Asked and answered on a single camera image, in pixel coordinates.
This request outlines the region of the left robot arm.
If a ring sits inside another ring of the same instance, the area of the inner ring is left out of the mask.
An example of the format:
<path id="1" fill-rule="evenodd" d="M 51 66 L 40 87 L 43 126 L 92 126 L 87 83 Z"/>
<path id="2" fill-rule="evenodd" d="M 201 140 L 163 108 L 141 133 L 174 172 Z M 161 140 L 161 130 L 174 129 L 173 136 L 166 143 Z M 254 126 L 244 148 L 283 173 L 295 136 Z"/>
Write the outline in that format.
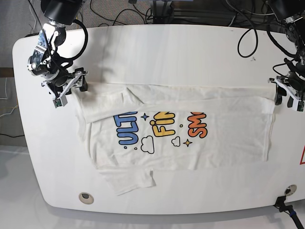
<path id="1" fill-rule="evenodd" d="M 275 78 L 269 78 L 275 84 L 275 105 L 282 103 L 284 96 L 289 96 L 287 107 L 298 112 L 305 111 L 305 2 L 303 0 L 269 0 L 266 32 L 270 41 L 287 57 L 283 63 L 273 66 L 277 73 Z M 272 21 L 284 28 L 286 37 L 295 45 L 296 53 L 292 54 L 281 46 L 271 34 Z"/>

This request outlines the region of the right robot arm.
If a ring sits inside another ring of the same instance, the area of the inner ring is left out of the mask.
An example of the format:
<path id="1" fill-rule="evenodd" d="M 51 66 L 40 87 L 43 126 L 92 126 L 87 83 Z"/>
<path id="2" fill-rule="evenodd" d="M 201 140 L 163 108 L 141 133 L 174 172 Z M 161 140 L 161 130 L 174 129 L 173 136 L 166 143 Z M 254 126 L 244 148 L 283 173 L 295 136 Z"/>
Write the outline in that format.
<path id="1" fill-rule="evenodd" d="M 70 73 L 68 68 L 73 65 L 85 51 L 88 44 L 88 31 L 84 24 L 76 17 L 83 6 L 82 0 L 42 0 L 41 10 L 48 22 L 41 26 L 39 40 L 29 58 L 28 70 L 32 75 L 44 78 L 43 86 L 50 89 L 55 101 L 71 93 L 71 88 L 78 88 L 81 92 L 88 89 L 85 80 L 87 72 L 78 68 Z M 58 47 L 66 40 L 66 27 L 79 25 L 84 32 L 84 44 L 73 57 L 61 57 Z"/>

